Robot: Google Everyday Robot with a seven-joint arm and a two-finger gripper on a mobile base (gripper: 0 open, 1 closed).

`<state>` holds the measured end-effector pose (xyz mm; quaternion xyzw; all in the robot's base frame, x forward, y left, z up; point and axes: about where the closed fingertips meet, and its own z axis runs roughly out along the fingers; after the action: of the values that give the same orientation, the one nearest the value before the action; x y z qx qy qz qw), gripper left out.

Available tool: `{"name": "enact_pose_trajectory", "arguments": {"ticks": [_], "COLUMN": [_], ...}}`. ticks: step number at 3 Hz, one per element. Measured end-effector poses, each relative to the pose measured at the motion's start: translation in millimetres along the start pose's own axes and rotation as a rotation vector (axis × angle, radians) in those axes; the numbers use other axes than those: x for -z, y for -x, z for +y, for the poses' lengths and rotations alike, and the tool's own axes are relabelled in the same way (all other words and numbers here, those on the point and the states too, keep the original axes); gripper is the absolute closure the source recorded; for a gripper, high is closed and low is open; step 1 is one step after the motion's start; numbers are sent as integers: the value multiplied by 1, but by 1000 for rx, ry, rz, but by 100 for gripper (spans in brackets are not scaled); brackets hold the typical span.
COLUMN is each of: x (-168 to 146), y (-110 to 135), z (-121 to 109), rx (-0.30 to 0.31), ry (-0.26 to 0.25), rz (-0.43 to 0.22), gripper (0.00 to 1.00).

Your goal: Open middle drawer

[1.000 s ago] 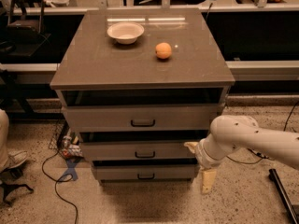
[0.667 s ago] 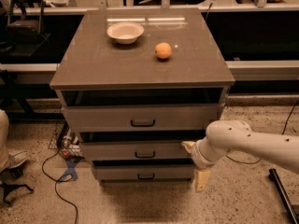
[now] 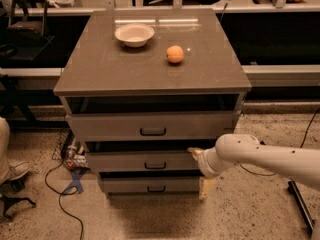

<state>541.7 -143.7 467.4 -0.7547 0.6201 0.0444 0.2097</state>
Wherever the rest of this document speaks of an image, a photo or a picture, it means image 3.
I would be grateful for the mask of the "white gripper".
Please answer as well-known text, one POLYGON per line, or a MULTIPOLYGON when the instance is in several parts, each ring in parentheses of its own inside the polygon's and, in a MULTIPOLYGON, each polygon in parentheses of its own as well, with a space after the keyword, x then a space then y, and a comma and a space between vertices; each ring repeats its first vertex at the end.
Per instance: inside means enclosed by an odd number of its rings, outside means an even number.
POLYGON ((198 158, 198 167, 205 177, 199 178, 199 199, 204 200, 212 193, 216 178, 222 172, 230 168, 230 164, 223 161, 216 151, 216 148, 201 149, 189 147, 188 151, 194 158, 198 158))

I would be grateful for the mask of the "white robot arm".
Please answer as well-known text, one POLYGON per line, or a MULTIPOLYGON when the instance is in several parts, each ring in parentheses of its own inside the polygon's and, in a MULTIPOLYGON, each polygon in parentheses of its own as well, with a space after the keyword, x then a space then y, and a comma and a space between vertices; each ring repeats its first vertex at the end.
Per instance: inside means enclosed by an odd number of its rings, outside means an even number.
POLYGON ((189 147, 198 163, 199 199, 206 198, 214 179, 238 164, 251 164, 320 190, 320 150, 262 145, 250 134, 225 134, 213 148, 189 147))

